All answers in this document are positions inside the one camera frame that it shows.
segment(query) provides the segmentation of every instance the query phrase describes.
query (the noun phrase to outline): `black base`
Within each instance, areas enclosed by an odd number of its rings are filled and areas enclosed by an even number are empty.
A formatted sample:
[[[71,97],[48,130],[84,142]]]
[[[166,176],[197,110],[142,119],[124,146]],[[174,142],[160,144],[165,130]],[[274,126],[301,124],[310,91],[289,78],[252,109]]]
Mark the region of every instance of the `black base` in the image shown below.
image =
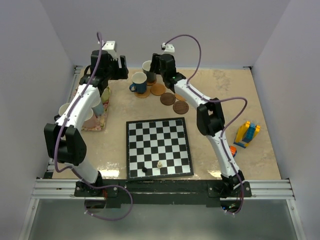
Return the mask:
[[[221,207],[220,198],[237,197],[240,187],[230,195],[223,195],[224,182],[222,180],[150,180],[127,181],[120,179],[104,179],[103,186],[120,185],[125,187],[133,197],[134,204],[156,205],[206,205],[210,208]],[[244,183],[244,196],[251,197],[249,182]],[[120,208],[121,204],[130,204],[128,194],[114,188],[106,188],[106,208]],[[87,189],[75,189],[75,197],[92,197]],[[103,197],[102,192],[95,197]]]

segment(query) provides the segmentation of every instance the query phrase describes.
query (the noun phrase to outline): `blue mug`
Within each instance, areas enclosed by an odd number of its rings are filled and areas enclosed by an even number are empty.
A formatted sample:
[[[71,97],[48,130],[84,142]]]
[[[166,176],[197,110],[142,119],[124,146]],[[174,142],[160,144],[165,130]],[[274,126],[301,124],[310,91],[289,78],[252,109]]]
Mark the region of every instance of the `blue mug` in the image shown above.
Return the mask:
[[[133,74],[129,89],[133,93],[144,94],[147,91],[147,75],[143,72]]]

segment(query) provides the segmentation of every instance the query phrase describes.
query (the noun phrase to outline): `coaster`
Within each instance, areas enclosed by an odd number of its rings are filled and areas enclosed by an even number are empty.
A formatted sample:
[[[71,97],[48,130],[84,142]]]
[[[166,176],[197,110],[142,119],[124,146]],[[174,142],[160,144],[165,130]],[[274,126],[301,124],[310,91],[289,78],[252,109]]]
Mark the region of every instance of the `coaster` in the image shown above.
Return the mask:
[[[150,95],[150,88],[147,87],[145,93],[139,94],[139,93],[136,93],[136,92],[135,92],[134,95],[135,95],[137,98],[145,99],[146,97],[148,97],[148,96]]]
[[[161,95],[160,101],[163,105],[170,106],[175,103],[176,97],[170,92],[165,92]]]
[[[175,98],[178,99],[179,101],[183,101],[183,102],[187,101],[184,97],[180,96],[180,95],[177,94],[177,93],[175,93],[174,96],[175,96]]]
[[[152,85],[154,85],[155,83],[157,82],[157,79],[155,79],[153,82],[146,82],[146,85],[147,86],[152,86]]]
[[[151,87],[151,93],[156,96],[160,96],[166,92],[166,87],[163,84],[156,83]]]
[[[177,114],[186,114],[189,111],[189,105],[185,101],[177,101],[173,104],[173,110]]]

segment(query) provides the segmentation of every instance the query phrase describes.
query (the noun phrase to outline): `white square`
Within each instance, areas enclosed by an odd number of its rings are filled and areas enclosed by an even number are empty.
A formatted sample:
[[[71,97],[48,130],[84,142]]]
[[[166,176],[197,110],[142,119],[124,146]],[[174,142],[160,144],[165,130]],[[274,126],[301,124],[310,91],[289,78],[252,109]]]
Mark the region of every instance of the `white square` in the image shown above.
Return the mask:
[[[182,151],[182,152],[180,152],[180,157],[182,159],[187,159],[188,158],[188,153],[186,151]]]
[[[149,132],[150,132],[150,134],[156,134],[157,133],[157,129],[156,128],[150,128]]]
[[[166,152],[165,146],[158,146],[158,153],[159,154],[164,154]]]
[[[150,135],[143,135],[143,141],[150,141]]]
[[[190,173],[190,166],[189,165],[183,165],[182,166],[182,172],[183,173]]]
[[[146,147],[145,149],[143,149],[143,154],[151,154],[151,147]]]
[[[130,150],[129,150],[129,155],[130,155],[130,156],[136,156],[136,155],[137,155],[137,149],[136,149],[136,148],[130,149]]]
[[[178,138],[178,143],[179,143],[179,145],[185,145],[186,139],[185,138]]]
[[[173,145],[173,146],[172,146],[172,151],[173,151],[174,153],[180,152],[179,145]]]
[[[145,156],[144,156],[144,155],[138,155],[138,156],[136,156],[136,161],[137,161],[138,163],[144,162],[144,161],[145,161]]]
[[[170,133],[170,127],[169,127],[169,126],[164,126],[164,127],[163,127],[163,133],[164,133],[164,134]]]
[[[135,135],[142,135],[144,134],[144,131],[142,129],[135,130]]]
[[[151,161],[159,161],[159,154],[158,153],[151,154]]]
[[[148,129],[149,128],[149,122],[143,122],[142,123],[142,128],[143,129]]]
[[[170,127],[175,127],[176,126],[176,121],[175,120],[170,120],[169,121],[169,126]]]
[[[173,153],[173,152],[166,152],[166,153],[165,153],[165,158],[166,158],[167,160],[169,160],[169,159],[174,159],[174,153]]]
[[[137,141],[137,137],[136,136],[129,136],[129,142],[130,143],[135,143]]]
[[[161,175],[161,173],[160,173],[160,168],[153,168],[153,169],[152,169],[152,175],[154,175],[154,176],[159,176],[159,175]]]
[[[136,148],[137,149],[140,149],[140,148],[143,148],[144,147],[144,142],[143,141],[137,141],[136,142]]]
[[[130,162],[130,170],[137,170],[138,164],[136,162]]]
[[[170,136],[171,136],[171,139],[177,139],[178,138],[178,133],[170,132]]]
[[[130,123],[129,124],[129,130],[134,130],[136,129],[136,124],[135,123]]]
[[[156,134],[156,139],[157,140],[163,140],[163,139],[165,139],[165,135],[163,133],[157,133]]]
[[[152,169],[152,161],[146,161],[144,163],[144,167],[146,167],[147,169]]]
[[[183,132],[184,131],[184,126],[176,126],[176,131],[177,132]]]
[[[156,121],[156,122],[155,122],[155,127],[156,127],[156,128],[162,128],[162,127],[163,127],[162,121]]]
[[[176,173],[174,166],[168,166],[167,169],[168,169],[168,174],[175,174]]]
[[[164,140],[164,145],[165,146],[171,146],[171,139],[165,139]]]
[[[181,159],[174,159],[174,166],[182,166]]]
[[[158,141],[157,140],[151,140],[150,141],[150,146],[151,147],[158,147]]]

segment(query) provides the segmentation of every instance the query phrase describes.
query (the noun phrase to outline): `wire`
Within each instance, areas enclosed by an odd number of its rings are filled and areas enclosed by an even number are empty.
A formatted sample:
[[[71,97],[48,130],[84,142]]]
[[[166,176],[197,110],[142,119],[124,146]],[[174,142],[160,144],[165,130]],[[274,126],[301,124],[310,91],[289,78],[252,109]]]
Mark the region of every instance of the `wire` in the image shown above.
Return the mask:
[[[228,162],[230,163],[233,171],[235,172],[235,175],[236,177],[238,178],[239,182],[240,182],[240,188],[241,188],[241,197],[240,197],[240,200],[241,200],[241,203],[240,203],[240,206],[238,208],[237,211],[235,211],[234,213],[232,214],[237,214],[240,212],[243,204],[244,204],[244,197],[245,197],[245,188],[244,188],[244,184],[241,180],[241,177],[239,176],[234,164],[231,162],[231,157],[229,156],[228,154],[228,151],[227,151],[227,148],[224,144],[224,141],[223,141],[223,135],[224,135],[224,132],[226,131],[226,129],[244,112],[244,110],[246,109],[247,105],[248,105],[248,100],[242,96],[235,96],[235,97],[229,97],[229,98],[225,98],[225,99],[221,99],[221,100],[211,100],[211,99],[206,99],[204,98],[202,95],[200,95],[199,93],[197,93],[189,84],[190,80],[196,75],[198,69],[199,69],[199,66],[200,66],[200,62],[201,62],[201,57],[202,57],[202,50],[201,50],[201,45],[199,43],[199,41],[192,35],[189,35],[189,34],[180,34],[180,35],[177,35],[173,38],[171,38],[169,41],[167,41],[165,44],[168,44],[170,43],[172,40],[174,39],[177,39],[177,38],[180,38],[180,37],[189,37],[189,38],[192,38],[193,40],[195,40],[195,42],[197,43],[198,47],[199,47],[199,59],[198,59],[198,63],[196,65],[196,68],[195,68],[195,71],[194,73],[188,78],[188,80],[186,81],[186,86],[190,89],[191,92],[193,92],[195,95],[197,95],[199,98],[201,98],[202,100],[206,101],[206,102],[209,102],[209,103],[223,103],[223,102],[227,102],[227,101],[231,101],[231,100],[243,100],[244,101],[244,106],[243,108],[241,109],[241,111],[223,128],[223,130],[221,131],[221,135],[220,135],[220,140],[221,140],[221,145],[222,145],[222,148],[223,148],[223,151],[225,153],[225,155],[227,156],[228,158]]]
[[[98,58],[96,60],[96,64],[94,66],[94,69],[92,71],[92,74],[90,76],[90,79],[88,81],[88,83],[85,85],[83,91],[79,94],[79,96],[75,99],[75,101],[73,102],[73,104],[71,105],[69,111],[67,112],[66,114],[66,117],[64,118],[64,121],[60,127],[60,131],[58,133],[58,136],[57,136],[57,139],[56,139],[56,142],[55,142],[55,148],[54,148],[54,156],[53,156],[53,160],[54,160],[54,168],[56,170],[57,173],[61,173],[63,172],[64,170],[66,169],[71,169],[72,172],[81,180],[83,181],[85,184],[87,184],[90,188],[92,189],[96,189],[96,190],[101,190],[101,189],[106,189],[106,188],[120,188],[120,189],[123,189],[130,197],[130,208],[129,210],[127,211],[127,213],[121,217],[118,217],[118,218],[107,218],[107,217],[103,217],[103,216],[99,216],[99,215],[96,215],[96,214],[93,214],[91,212],[88,211],[87,209],[87,206],[85,205],[84,208],[85,208],[85,211],[86,213],[88,212],[91,216],[95,217],[95,218],[98,218],[98,219],[102,219],[102,220],[107,220],[107,221],[117,221],[117,220],[120,220],[120,219],[123,219],[125,218],[132,210],[133,208],[133,205],[134,205],[134,201],[133,201],[133,198],[132,198],[132,195],[130,194],[130,192],[124,188],[123,186],[119,186],[119,185],[106,185],[106,186],[93,186],[91,185],[89,182],[87,182],[85,179],[83,179],[82,176],[80,176],[77,171],[75,169],[73,169],[72,166],[66,166],[62,169],[59,169],[58,168],[58,149],[59,149],[59,143],[60,143],[60,139],[61,139],[61,136],[62,136],[62,133],[63,133],[63,130],[67,124],[67,121],[69,120],[69,117],[72,113],[72,111],[74,110],[74,108],[76,107],[77,103],[79,102],[79,100],[84,96],[87,88],[89,87],[92,79],[95,77],[95,74],[96,74],[96,71],[98,69],[98,65],[100,63],[100,59],[101,59],[101,54],[102,54],[102,47],[103,47],[103,41],[102,41],[102,36],[101,36],[101,33],[100,32],[97,32],[96,33],[96,36],[98,38],[98,41],[99,41],[99,44],[100,44],[100,48],[99,48],[99,54],[98,54]]]

